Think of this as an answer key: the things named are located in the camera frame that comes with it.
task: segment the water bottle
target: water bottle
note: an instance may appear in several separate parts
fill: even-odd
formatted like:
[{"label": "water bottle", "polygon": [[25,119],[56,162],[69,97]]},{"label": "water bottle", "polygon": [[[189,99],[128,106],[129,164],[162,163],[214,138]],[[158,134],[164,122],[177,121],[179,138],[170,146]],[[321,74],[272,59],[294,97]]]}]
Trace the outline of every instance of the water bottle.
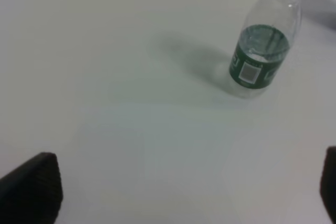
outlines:
[{"label": "water bottle", "polygon": [[301,0],[259,0],[248,14],[233,55],[228,88],[242,98],[271,84],[301,25]]}]

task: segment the clear plastic bottle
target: clear plastic bottle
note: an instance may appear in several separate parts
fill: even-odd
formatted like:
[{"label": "clear plastic bottle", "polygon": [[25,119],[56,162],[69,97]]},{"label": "clear plastic bottle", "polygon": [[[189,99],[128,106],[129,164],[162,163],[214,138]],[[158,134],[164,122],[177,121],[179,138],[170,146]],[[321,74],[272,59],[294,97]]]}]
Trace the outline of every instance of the clear plastic bottle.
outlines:
[{"label": "clear plastic bottle", "polygon": [[252,98],[271,84],[300,29],[300,2],[259,0],[253,7],[230,65],[230,93]]}]

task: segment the tabletop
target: tabletop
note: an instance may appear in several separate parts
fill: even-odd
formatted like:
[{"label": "tabletop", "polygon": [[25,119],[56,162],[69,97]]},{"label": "tabletop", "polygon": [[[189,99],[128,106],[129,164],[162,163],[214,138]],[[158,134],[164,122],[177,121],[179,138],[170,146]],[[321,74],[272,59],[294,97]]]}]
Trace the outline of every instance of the tabletop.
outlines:
[{"label": "tabletop", "polygon": [[270,88],[223,91],[257,0],[0,0],[0,176],[58,156],[57,223],[330,223],[336,0]]}]

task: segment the barcode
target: barcode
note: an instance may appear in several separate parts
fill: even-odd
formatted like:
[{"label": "barcode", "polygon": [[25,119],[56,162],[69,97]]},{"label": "barcode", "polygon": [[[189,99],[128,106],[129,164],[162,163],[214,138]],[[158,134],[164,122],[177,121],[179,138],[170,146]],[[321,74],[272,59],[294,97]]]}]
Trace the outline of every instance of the barcode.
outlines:
[{"label": "barcode", "polygon": [[254,84],[260,74],[261,68],[254,67],[246,62],[240,71],[239,79]]}]

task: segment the white table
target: white table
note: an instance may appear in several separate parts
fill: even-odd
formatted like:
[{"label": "white table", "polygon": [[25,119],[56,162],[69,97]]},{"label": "white table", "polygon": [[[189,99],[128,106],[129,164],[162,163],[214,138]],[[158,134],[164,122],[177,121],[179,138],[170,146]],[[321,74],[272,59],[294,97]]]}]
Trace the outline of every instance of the white table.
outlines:
[{"label": "white table", "polygon": [[0,176],[56,153],[58,224],[330,223],[336,0],[245,101],[218,83],[255,1],[0,0]]}]

